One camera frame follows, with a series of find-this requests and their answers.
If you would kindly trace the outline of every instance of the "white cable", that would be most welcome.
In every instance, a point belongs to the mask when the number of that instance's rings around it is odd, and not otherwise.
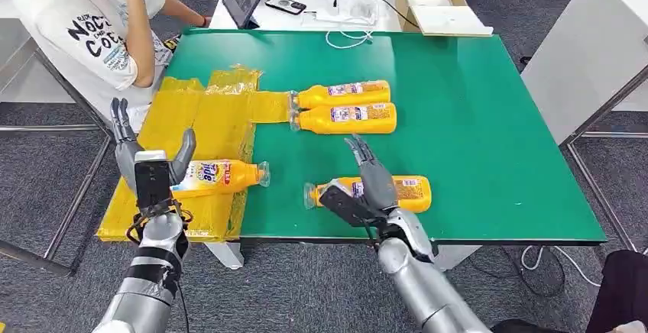
[[[527,252],[530,251],[532,247],[533,247],[532,245],[525,247],[524,250],[522,251],[522,257],[520,258],[522,267],[528,270],[535,270],[538,268],[538,266],[540,265],[540,259],[542,259],[543,257],[543,251],[545,250],[545,247],[540,247],[540,251],[538,252],[538,259],[536,260],[536,263],[533,265],[533,267],[529,267],[527,266],[527,263],[524,262],[524,259],[527,257]]]
[[[334,47],[335,49],[349,49],[349,48],[357,47],[358,45],[364,43],[365,41],[370,40],[371,39],[371,33],[373,31],[365,31],[363,35],[361,35],[359,37],[354,37],[353,35],[346,34],[344,31],[340,30],[339,33],[344,35],[345,37],[347,37],[349,39],[353,39],[353,40],[360,40],[357,43],[353,43],[351,45],[347,45],[347,46],[344,46],[344,47],[340,47],[339,45],[335,45],[335,44],[331,43],[331,40],[329,39],[329,35],[331,33],[334,33],[334,32],[335,31],[327,31],[326,32],[326,43],[328,45],[330,45],[331,47]]]
[[[532,245],[530,245],[530,246],[528,246],[528,247],[525,247],[525,248],[524,248],[524,251],[522,251],[522,257],[520,258],[520,262],[522,263],[522,267],[524,267],[524,268],[527,269],[527,270],[535,270],[535,269],[540,265],[540,259],[541,259],[542,256],[543,256],[543,250],[544,250],[544,248],[545,248],[545,247],[540,247],[540,251],[538,252],[538,259],[536,260],[536,263],[535,263],[533,266],[529,267],[529,266],[527,266],[527,262],[524,261],[524,258],[525,258],[525,256],[527,255],[527,252],[528,252],[532,247],[533,247]],[[596,283],[596,282],[593,282],[592,280],[590,280],[589,278],[587,278],[587,276],[585,275],[585,273],[583,273],[583,270],[581,270],[581,267],[580,267],[580,266],[576,263],[576,261],[573,260],[572,257],[570,257],[569,254],[567,254],[563,249],[561,249],[560,247],[556,247],[556,246],[552,246],[552,247],[554,247],[557,251],[559,251],[560,253],[562,253],[562,255],[564,255],[564,256],[565,256],[565,257],[566,257],[570,262],[572,262],[572,264],[574,265],[574,267],[576,267],[576,270],[581,274],[581,277],[583,277],[583,280],[587,281],[587,283],[589,283],[589,284],[592,285],[592,286],[601,287],[600,284],[598,284],[598,283]]]
[[[364,21],[364,22],[367,23],[367,24],[370,24],[370,21],[369,21],[369,20],[367,20],[366,18],[361,18],[361,17],[350,17],[350,18],[346,18],[345,20],[340,21],[340,23],[342,23],[342,22],[346,22],[346,21],[353,21],[353,20],[360,20],[360,21]],[[363,34],[363,35],[361,35],[361,36],[359,36],[359,37],[355,37],[355,36],[353,36],[353,35],[346,34],[344,31],[342,31],[342,28],[339,28],[339,31],[338,31],[338,32],[339,32],[340,34],[342,34],[342,35],[344,35],[345,37],[347,37],[347,38],[349,38],[349,39],[352,39],[352,40],[359,40],[359,42],[357,42],[357,43],[353,43],[353,44],[351,44],[351,45],[347,45],[347,46],[344,46],[344,47],[340,47],[339,45],[335,45],[335,44],[331,43],[331,40],[329,39],[329,36],[330,36],[331,33],[333,33],[333,32],[335,32],[335,31],[327,31],[327,32],[326,32],[326,43],[327,43],[329,46],[334,47],[335,49],[349,49],[349,48],[357,47],[358,45],[363,44],[365,41],[367,41],[367,40],[371,40],[371,34],[373,33],[373,31],[366,30],[366,31],[364,31],[364,34]]]

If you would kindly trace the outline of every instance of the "yellow bottle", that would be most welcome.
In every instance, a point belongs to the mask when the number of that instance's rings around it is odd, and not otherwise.
[[[383,79],[346,83],[344,85],[315,85],[302,92],[290,92],[293,109],[312,109],[318,106],[341,106],[389,102],[389,83]]]
[[[396,107],[390,102],[318,106],[305,112],[292,112],[290,128],[318,134],[391,133],[396,129]]]
[[[259,184],[270,185],[270,165],[240,160],[197,160],[189,163],[180,184],[171,187],[177,198],[208,196],[215,193],[236,193]]]
[[[395,175],[394,185],[396,186],[396,198],[398,206],[410,210],[415,213],[426,211],[432,204],[432,189],[429,186],[429,181],[424,176],[418,175]],[[343,186],[345,186],[354,198],[362,196],[363,186],[359,177],[355,178],[338,178]],[[314,186],[311,183],[304,185],[304,206],[306,209],[311,209],[315,206],[323,207],[319,202],[319,197],[322,195],[321,191],[324,190],[326,184]]]

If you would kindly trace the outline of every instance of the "metal table frame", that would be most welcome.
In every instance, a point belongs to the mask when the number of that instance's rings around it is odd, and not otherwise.
[[[33,38],[29,38],[25,46],[28,44],[36,47],[36,43]],[[68,207],[63,220],[61,221],[59,228],[54,235],[50,246],[45,251],[43,256],[33,253],[31,251],[25,250],[21,247],[8,243],[6,241],[0,240],[0,254],[4,254],[8,257],[14,259],[22,260],[27,262],[35,267],[39,267],[44,270],[48,270],[52,273],[55,273],[59,276],[69,276],[73,269],[71,267],[66,267],[61,263],[53,261],[56,253],[63,242],[63,238],[67,233],[67,230],[70,228],[70,224],[76,215],[77,210],[83,201],[83,197],[86,195],[90,183],[97,173],[97,169],[102,162],[103,157],[105,156],[106,151],[112,141],[112,132],[108,129],[105,122],[102,120],[101,116],[95,111],[95,109],[79,94],[78,91],[70,84],[54,67],[54,65],[47,59],[43,54],[40,48],[35,48],[34,50],[36,58],[45,66],[47,71],[58,81],[58,83],[65,89],[68,95],[76,102],[81,109],[89,115],[92,121],[95,124],[70,124],[70,125],[38,125],[38,126],[0,126],[0,132],[71,132],[71,131],[103,131],[105,134],[105,139],[102,142],[99,152],[96,154],[90,168],[88,169],[86,176],[81,182],[79,190],[74,195],[72,203]]]
[[[594,195],[601,207],[603,208],[604,214],[610,220],[614,230],[619,235],[619,238],[624,243],[624,246],[632,251],[638,251],[637,247],[634,245],[630,239],[630,235],[626,232],[624,226],[619,221],[617,214],[614,212],[614,208],[609,203],[608,199],[605,198],[605,194],[601,188],[596,183],[596,180],[592,176],[585,159],[581,156],[575,146],[575,141],[580,137],[598,137],[598,138],[648,138],[648,133],[646,132],[616,132],[616,131],[588,131],[588,129],[596,123],[599,119],[603,118],[607,113],[611,112],[612,109],[622,102],[629,94],[631,94],[637,87],[642,83],[648,80],[648,65],[642,68],[628,83],[624,85],[616,94],[614,94],[607,102],[605,102],[594,114],[592,114],[580,127],[576,128],[574,133],[567,137],[560,145],[567,148],[569,153],[574,157],[576,165],[581,170],[585,180],[587,180],[589,186],[591,187]]]

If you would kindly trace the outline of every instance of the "smartphone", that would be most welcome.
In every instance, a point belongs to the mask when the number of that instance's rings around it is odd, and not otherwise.
[[[293,0],[267,0],[266,6],[276,8],[283,12],[288,12],[292,15],[299,15],[306,8],[303,3],[295,2]]]
[[[138,188],[138,208],[140,209],[171,198],[169,163],[166,160],[136,162],[135,184]]]

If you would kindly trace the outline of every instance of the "robotic arm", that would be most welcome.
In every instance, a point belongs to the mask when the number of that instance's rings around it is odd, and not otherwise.
[[[182,293],[180,276],[190,243],[184,230],[191,216],[173,198],[196,148],[192,129],[172,161],[162,150],[146,151],[135,139],[126,108],[113,99],[115,155],[128,187],[138,197],[139,213],[128,237],[139,244],[126,277],[93,333],[161,333],[171,305]],[[378,260],[407,308],[425,333],[487,333],[443,274],[435,267],[433,247],[419,219],[397,206],[390,173],[359,136],[346,140],[360,168],[364,195],[355,199],[342,184],[331,182],[320,202],[351,226],[377,229]],[[138,232],[135,239],[131,232]]]
[[[354,199],[332,182],[320,202],[352,226],[377,229],[378,260],[425,333],[490,332],[434,265],[433,248],[419,219],[397,207],[391,174],[358,135],[346,139],[364,186]]]
[[[164,151],[146,151],[136,141],[127,106],[125,99],[112,100],[112,123],[117,164],[138,197],[139,214],[128,229],[128,237],[139,248],[93,332],[161,333],[167,327],[178,290],[182,293],[180,275],[190,247],[184,230],[191,219],[183,217],[186,211],[173,199],[170,186],[184,178],[196,149],[196,136],[187,129],[180,150],[168,161]],[[131,235],[132,230],[138,231],[139,240]]]

